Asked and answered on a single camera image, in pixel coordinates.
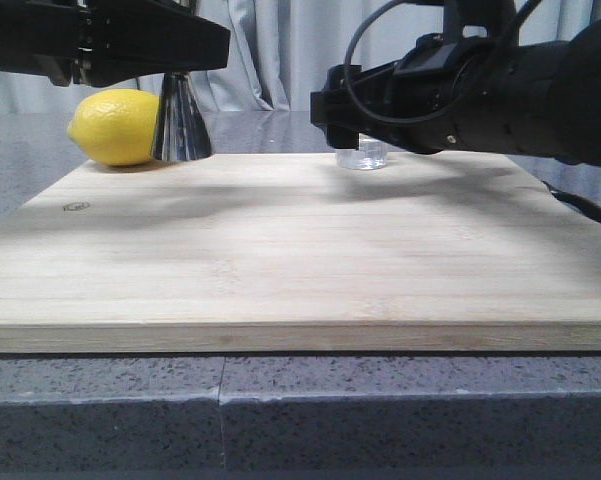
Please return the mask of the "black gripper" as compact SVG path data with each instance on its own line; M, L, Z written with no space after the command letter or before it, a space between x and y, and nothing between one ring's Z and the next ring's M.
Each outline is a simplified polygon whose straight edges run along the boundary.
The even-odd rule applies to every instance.
M415 153L514 153L507 63L518 43L425 35L403 58L369 70L336 65L310 94L310 121L334 149L364 133Z
M0 1L0 72L110 86L227 66L230 31L175 1Z

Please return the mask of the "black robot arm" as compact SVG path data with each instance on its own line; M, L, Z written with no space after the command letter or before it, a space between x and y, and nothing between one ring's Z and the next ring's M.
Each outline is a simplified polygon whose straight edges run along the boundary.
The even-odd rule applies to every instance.
M511 1L445 1L443 29L403 58L332 67L311 96L327 143L360 135L417 154L526 155L601 167L601 19L569 41L521 45L535 9Z

